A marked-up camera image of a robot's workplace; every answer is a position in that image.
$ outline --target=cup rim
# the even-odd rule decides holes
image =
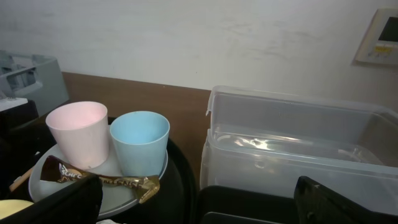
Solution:
[[[163,117],[163,118],[167,121],[167,124],[168,124],[166,133],[165,133],[164,135],[162,135],[161,137],[157,138],[156,140],[153,140],[153,141],[147,142],[147,143],[141,143],[141,144],[133,144],[133,143],[124,142],[124,141],[122,141],[122,140],[120,140],[120,139],[118,139],[118,138],[116,138],[116,137],[113,136],[113,133],[112,133],[112,125],[115,123],[115,121],[117,121],[119,118],[121,118],[121,117],[123,117],[123,116],[126,116],[126,115],[128,115],[128,114],[131,114],[131,113],[143,113],[143,112],[145,112],[145,113],[154,113],[154,114],[156,114],[156,115],[159,115],[159,116]],[[121,142],[121,143],[123,143],[123,144],[128,144],[128,145],[131,145],[131,146],[143,146],[143,145],[146,145],[146,144],[152,144],[152,143],[154,143],[154,142],[160,141],[162,138],[164,138],[166,135],[168,135],[169,132],[170,132],[170,122],[168,121],[168,119],[167,119],[165,116],[163,116],[163,115],[161,115],[161,114],[159,114],[159,113],[153,112],[153,111],[132,111],[132,112],[126,113],[126,114],[124,114],[124,115],[119,116],[118,118],[116,118],[116,119],[112,122],[111,126],[109,127],[109,132],[111,133],[112,139],[117,140],[118,142]]]
[[[78,104],[78,103],[96,103],[96,104],[98,104],[98,105],[101,105],[102,107],[105,108],[105,115],[104,115],[103,117],[101,117],[101,119],[99,119],[99,120],[97,120],[97,121],[95,121],[95,122],[93,122],[93,123],[86,124],[86,125],[84,125],[84,126],[82,126],[82,127],[80,127],[80,128],[62,129],[62,128],[55,128],[55,127],[53,127],[53,126],[51,126],[51,125],[48,124],[47,120],[48,120],[49,116],[50,116],[54,111],[56,111],[56,110],[58,110],[58,109],[60,109],[60,108],[63,108],[64,106],[68,106],[68,105],[72,105],[72,104]],[[99,123],[100,121],[102,121],[104,118],[107,118],[107,117],[108,117],[108,108],[107,108],[104,104],[98,103],[98,102],[95,102],[95,101],[79,101],[79,102],[74,102],[74,103],[68,103],[68,104],[66,104],[66,105],[62,105],[62,106],[60,106],[60,107],[58,107],[58,108],[55,108],[53,111],[51,111],[51,112],[47,115],[47,117],[45,118],[45,123],[46,123],[46,125],[47,125],[48,127],[52,128],[52,129],[54,129],[54,130],[59,130],[59,131],[76,131],[76,130],[80,130],[80,129],[83,129],[83,128],[87,128],[87,127],[92,126],[92,125],[94,125],[94,124],[96,124],[96,123]]]

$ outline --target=wooden table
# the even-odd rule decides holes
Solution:
[[[210,127],[206,116],[209,90],[63,73],[71,102],[96,101],[108,116],[153,111],[170,122],[169,137],[188,159],[199,184],[201,152]]]

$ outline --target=white wall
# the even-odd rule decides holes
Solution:
[[[396,68],[352,60],[397,0],[2,0],[0,49],[63,71],[211,89],[232,85],[398,110]]]

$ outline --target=yellow label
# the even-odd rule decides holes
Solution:
[[[392,52],[392,47],[374,47],[374,51],[377,53],[390,53]]]

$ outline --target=clear plastic box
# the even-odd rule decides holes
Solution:
[[[216,86],[200,187],[293,197],[306,175],[398,215],[398,114],[347,101]]]

